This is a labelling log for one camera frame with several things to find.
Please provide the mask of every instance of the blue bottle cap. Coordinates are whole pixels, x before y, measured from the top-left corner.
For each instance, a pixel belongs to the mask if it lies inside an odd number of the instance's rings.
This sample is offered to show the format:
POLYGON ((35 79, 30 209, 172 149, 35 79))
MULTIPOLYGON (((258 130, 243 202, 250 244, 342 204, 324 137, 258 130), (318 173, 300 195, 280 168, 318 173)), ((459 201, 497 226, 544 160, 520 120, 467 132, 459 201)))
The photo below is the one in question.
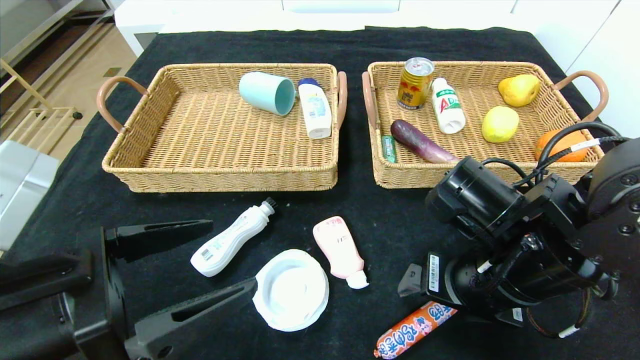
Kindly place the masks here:
POLYGON ((314 78, 300 79, 300 81, 298 82, 298 86, 300 86, 302 84, 311 84, 311 85, 315 85, 315 86, 320 87, 320 84, 318 84, 318 82, 314 78))

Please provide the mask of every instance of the pink lotion bottle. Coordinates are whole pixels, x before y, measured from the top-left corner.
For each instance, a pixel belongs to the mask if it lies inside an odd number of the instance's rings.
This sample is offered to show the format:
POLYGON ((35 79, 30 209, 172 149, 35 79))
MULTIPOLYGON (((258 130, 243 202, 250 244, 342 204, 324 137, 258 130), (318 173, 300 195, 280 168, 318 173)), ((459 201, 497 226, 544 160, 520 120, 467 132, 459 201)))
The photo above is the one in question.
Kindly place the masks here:
POLYGON ((369 285, 362 270, 364 260, 358 254, 349 228, 341 217, 330 217, 314 226, 314 238, 329 259, 333 276, 346 279, 353 289, 369 285))

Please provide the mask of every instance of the light blue mug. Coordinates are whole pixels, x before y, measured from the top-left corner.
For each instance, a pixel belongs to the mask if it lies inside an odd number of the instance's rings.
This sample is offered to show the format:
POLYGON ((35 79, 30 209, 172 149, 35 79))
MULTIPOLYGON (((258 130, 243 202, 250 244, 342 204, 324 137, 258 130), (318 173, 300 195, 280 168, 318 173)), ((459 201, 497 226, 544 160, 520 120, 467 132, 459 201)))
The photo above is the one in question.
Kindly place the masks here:
POLYGON ((264 72, 242 75, 238 88, 246 102, 280 116, 291 111, 296 98, 296 88, 289 78, 264 72))

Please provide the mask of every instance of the purple eggplant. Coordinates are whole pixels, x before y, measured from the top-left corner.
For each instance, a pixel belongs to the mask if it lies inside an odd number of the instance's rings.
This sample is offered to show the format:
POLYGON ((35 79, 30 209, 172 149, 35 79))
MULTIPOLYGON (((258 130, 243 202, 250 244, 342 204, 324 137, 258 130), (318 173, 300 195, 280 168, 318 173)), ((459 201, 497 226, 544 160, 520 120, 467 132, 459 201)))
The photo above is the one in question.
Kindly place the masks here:
POLYGON ((430 163, 455 163, 460 160, 404 120, 396 120, 391 124, 391 134, 399 143, 430 163))

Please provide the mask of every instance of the barcode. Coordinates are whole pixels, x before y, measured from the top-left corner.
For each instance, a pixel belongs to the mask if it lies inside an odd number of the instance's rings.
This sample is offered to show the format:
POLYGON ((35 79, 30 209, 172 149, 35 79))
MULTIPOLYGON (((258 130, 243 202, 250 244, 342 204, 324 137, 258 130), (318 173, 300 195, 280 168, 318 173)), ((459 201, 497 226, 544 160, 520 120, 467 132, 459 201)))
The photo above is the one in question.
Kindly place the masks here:
POLYGON ((436 255, 429 255, 429 290, 440 291, 440 258, 436 255))
POLYGON ((213 254, 211 254, 209 249, 204 249, 204 251, 201 252, 200 255, 202 255, 202 257, 204 258, 204 261, 208 261, 213 257, 213 254))

